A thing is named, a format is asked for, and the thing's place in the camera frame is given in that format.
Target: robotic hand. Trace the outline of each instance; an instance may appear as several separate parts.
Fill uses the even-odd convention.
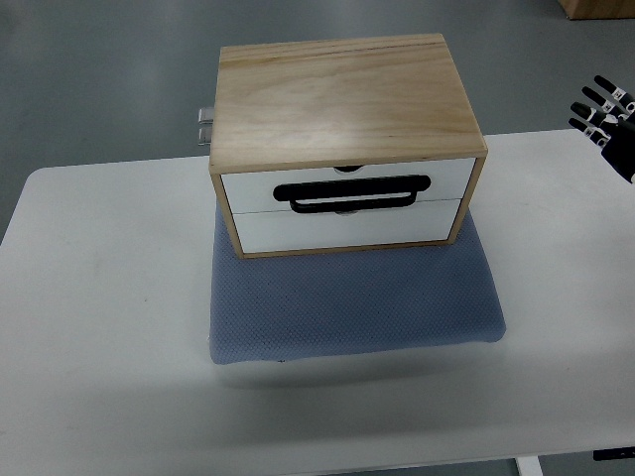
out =
[[[601,111],[575,102],[571,110],[584,122],[572,118],[569,123],[600,147],[602,157],[616,172],[635,183],[635,98],[602,76],[596,76],[595,82],[617,103],[585,86],[582,92]]]

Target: metal hinge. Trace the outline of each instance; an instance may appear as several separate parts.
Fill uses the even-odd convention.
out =
[[[211,128],[214,122],[214,108],[201,107],[198,109],[198,125],[205,125],[198,129],[198,144],[207,146],[211,144]]]

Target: wooden lid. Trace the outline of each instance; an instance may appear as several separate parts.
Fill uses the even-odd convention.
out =
[[[213,174],[484,157],[442,35],[221,50]]]

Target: robot finger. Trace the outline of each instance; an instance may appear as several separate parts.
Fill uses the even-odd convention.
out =
[[[611,139],[610,136],[608,136],[600,128],[594,126],[589,127],[582,121],[575,119],[574,117],[569,120],[569,123],[576,129],[578,129],[586,137],[588,137],[593,144],[599,146],[600,149],[603,149],[604,146]]]
[[[606,89],[611,97],[619,102],[620,106],[626,110],[629,116],[635,112],[635,97],[633,97],[632,94],[626,92],[621,87],[617,87],[611,81],[600,75],[594,79],[597,85]]]
[[[571,111],[584,119],[592,126],[599,127],[609,136],[617,127],[617,118],[610,114],[604,114],[592,107],[582,104],[581,102],[575,102],[571,105]]]
[[[583,87],[582,92],[586,97],[596,102],[600,106],[602,112],[604,112],[605,114],[618,116],[624,112],[622,111],[622,108],[620,106],[613,104],[611,101],[607,101],[590,87]]]

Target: cardboard box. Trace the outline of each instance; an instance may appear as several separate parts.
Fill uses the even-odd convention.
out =
[[[570,20],[635,18],[635,0],[559,0]]]

